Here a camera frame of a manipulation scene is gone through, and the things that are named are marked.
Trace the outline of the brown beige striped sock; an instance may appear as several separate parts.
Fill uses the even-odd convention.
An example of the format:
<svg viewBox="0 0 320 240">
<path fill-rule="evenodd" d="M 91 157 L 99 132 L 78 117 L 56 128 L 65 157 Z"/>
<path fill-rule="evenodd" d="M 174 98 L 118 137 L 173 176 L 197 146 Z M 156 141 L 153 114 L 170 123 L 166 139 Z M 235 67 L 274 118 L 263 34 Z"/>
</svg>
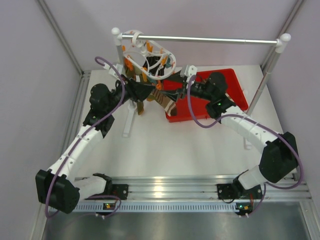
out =
<svg viewBox="0 0 320 240">
<path fill-rule="evenodd" d="M 176 102 L 170 99 L 168 96 L 155 89 L 151 92 L 154 100 L 162 106 L 168 116 L 176 116 L 178 113 Z"/>
</svg>

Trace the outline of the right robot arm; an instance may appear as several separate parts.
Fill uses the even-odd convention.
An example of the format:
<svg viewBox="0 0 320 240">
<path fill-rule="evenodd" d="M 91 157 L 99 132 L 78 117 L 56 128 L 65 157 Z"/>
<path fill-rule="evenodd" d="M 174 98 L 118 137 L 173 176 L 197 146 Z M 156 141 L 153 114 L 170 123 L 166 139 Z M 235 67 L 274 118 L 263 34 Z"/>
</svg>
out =
<svg viewBox="0 0 320 240">
<path fill-rule="evenodd" d="M 229 86 L 223 73 L 212 72 L 205 81 L 196 78 L 195 73 L 172 74 L 167 80 L 178 82 L 181 87 L 166 90 L 165 94 L 173 100 L 186 98 L 188 111 L 200 127 L 209 128 L 220 123 L 249 141 L 261 154 L 258 165 L 239 174 L 230 184 L 231 200 L 246 198 L 253 188 L 262 184 L 275 187 L 291 171 L 302 167 L 294 135 L 278 133 L 243 112 L 227 94 Z M 197 120 L 192 98 L 207 101 L 205 109 L 213 123 L 204 125 Z"/>
</svg>

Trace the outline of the white round clip hanger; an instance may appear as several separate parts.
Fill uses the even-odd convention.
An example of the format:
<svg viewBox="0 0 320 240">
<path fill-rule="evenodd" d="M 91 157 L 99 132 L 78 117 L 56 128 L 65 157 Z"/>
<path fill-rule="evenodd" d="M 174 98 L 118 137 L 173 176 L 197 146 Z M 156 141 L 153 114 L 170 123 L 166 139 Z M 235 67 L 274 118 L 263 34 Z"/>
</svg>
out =
<svg viewBox="0 0 320 240">
<path fill-rule="evenodd" d="M 139 37 L 143 35 L 141 31 L 129 30 L 120 34 L 120 39 L 124 40 L 129 35 L 129 43 L 122 45 L 122 52 L 125 67 L 134 72 L 136 75 L 142 75 L 143 80 L 156 83 L 164 80 L 175 73 L 177 60 L 172 52 L 156 43 L 154 40 L 141 40 Z M 143 68 L 147 57 L 158 56 L 160 60 L 148 69 Z M 155 75 L 149 70 L 160 64 Z"/>
</svg>

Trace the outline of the olive green striped sock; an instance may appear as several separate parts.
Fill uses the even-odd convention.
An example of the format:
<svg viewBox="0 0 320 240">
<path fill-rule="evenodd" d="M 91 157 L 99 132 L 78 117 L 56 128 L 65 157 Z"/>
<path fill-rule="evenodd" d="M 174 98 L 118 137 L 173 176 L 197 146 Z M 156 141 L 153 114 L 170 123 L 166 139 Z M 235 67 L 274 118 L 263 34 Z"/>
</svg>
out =
<svg viewBox="0 0 320 240">
<path fill-rule="evenodd" d="M 143 101 L 138 101 L 136 103 L 136 107 L 137 107 L 137 114 L 139 116 L 141 116 L 144 113 L 144 102 Z"/>
</svg>

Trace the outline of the black white striped sock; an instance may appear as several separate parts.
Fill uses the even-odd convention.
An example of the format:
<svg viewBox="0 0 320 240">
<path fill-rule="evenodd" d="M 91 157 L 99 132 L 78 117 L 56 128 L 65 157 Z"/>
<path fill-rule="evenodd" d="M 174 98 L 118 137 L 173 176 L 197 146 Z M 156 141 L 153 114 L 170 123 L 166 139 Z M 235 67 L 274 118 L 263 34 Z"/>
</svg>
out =
<svg viewBox="0 0 320 240">
<path fill-rule="evenodd" d="M 149 69 L 148 67 L 152 67 L 153 65 L 155 65 L 160 60 L 160 58 L 161 58 L 160 56 L 148 56 L 142 67 L 148 70 Z M 153 76 L 155 76 L 159 67 L 160 67 L 160 64 L 157 64 L 154 68 L 149 70 L 149 72 Z"/>
</svg>

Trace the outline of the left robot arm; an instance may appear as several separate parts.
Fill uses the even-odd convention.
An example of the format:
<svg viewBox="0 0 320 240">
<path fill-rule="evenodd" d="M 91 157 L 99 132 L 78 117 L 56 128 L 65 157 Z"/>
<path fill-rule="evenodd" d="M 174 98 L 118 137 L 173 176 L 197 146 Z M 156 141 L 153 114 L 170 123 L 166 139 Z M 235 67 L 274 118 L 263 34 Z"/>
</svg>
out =
<svg viewBox="0 0 320 240">
<path fill-rule="evenodd" d="M 105 84 L 94 85 L 90 90 L 90 110 L 70 146 L 47 170 L 39 170 L 35 176 L 37 196 L 45 210 L 50 207 L 65 214 L 71 213 L 78 202 L 92 196 L 103 199 L 113 194 L 112 179 L 105 174 L 95 173 L 76 180 L 77 172 L 89 159 L 92 150 L 108 134 L 115 118 L 113 113 L 126 101 L 144 101 L 155 89 L 122 77 L 116 81 L 115 89 Z"/>
</svg>

